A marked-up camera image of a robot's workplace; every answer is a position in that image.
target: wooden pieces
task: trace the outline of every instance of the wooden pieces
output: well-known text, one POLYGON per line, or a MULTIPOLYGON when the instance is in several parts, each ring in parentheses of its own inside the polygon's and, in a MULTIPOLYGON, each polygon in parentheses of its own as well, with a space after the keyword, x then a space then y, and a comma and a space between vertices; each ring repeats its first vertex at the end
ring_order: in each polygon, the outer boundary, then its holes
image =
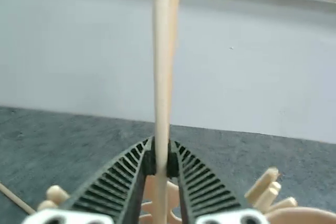
POLYGON ((278 169, 268 168, 245 194, 247 201, 264 214, 298 205, 293 197, 289 197, 271 206, 281 190, 281 185, 276 182, 278 176, 278 169))
POLYGON ((37 211, 41 211, 47 208, 58 208, 58 205, 56 205, 55 202, 51 200, 44 200, 40 205, 38 205, 37 211))
POLYGON ((53 185, 50 186, 46 192, 46 196, 48 200, 53 201, 55 204, 60 205, 64 201, 66 201, 70 196, 64 191, 60 186, 53 185))
POLYGON ((58 208, 60 204, 66 201, 70 196, 60 186, 53 185, 46 191, 47 200, 41 202, 37 207, 37 211, 44 210, 46 208, 58 208))
POLYGON ((268 188, 269 184, 276 181, 279 176, 279 170, 275 167, 268 168, 264 174, 255 182, 247 193, 245 198, 254 205, 262 193, 268 188))

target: gripper jaw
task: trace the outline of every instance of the gripper jaw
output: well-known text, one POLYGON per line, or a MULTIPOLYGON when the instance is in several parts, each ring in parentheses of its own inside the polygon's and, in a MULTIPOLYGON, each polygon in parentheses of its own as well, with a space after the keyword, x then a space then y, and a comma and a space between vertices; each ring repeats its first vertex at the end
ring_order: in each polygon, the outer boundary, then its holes
MULTIPOLYGON (((104 214, 114 223, 138 223, 145 179, 155 175, 151 137, 131 146, 87 180, 60 208, 104 214)), ((169 142, 167 177, 178 178, 183 223, 199 216, 247 208, 199 158, 176 141, 169 142)))

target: mounting hole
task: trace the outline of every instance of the mounting hole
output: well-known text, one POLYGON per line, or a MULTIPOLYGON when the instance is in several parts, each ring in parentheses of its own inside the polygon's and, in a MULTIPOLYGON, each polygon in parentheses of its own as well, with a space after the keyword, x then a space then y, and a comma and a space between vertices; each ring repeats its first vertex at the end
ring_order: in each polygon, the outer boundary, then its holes
POLYGON ((64 224, 64 223, 65 223, 65 219, 63 216, 54 216, 44 222, 44 224, 64 224))
POLYGON ((90 221, 88 224, 104 224, 104 223, 101 222, 100 220, 94 220, 94 221, 90 221))
POLYGON ((260 224, 260 221, 258 218, 254 216, 247 215, 241 218, 240 223, 241 224, 260 224))
POLYGON ((207 220, 205 224, 221 224, 221 223, 218 222, 217 220, 207 220))

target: gray carpet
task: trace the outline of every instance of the gray carpet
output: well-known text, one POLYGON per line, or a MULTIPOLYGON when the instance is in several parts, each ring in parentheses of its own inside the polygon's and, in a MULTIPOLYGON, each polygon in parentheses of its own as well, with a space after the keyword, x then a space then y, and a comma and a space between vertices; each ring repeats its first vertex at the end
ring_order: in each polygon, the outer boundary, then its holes
MULTIPOLYGON (((109 159, 153 135, 153 124, 0 107, 0 181, 33 208, 46 189, 74 191, 109 159)), ((280 198, 336 211, 336 145, 262 134, 172 126, 182 142, 242 194, 269 166, 282 172, 280 198)), ((0 194, 0 223, 25 213, 0 194)))

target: wooden dowel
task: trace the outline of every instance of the wooden dowel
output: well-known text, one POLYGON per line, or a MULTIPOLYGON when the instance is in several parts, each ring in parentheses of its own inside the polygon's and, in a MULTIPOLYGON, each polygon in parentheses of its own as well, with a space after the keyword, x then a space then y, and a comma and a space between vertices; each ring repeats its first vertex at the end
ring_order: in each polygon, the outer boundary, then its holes
POLYGON ((19 197, 17 197, 15 194, 13 194, 7 187, 5 187, 1 183, 0 183, 0 191, 4 195, 6 195, 11 201, 13 201, 15 204, 17 204, 23 210, 25 210, 29 215, 36 212, 33 208, 28 206, 25 202, 23 202, 19 197))

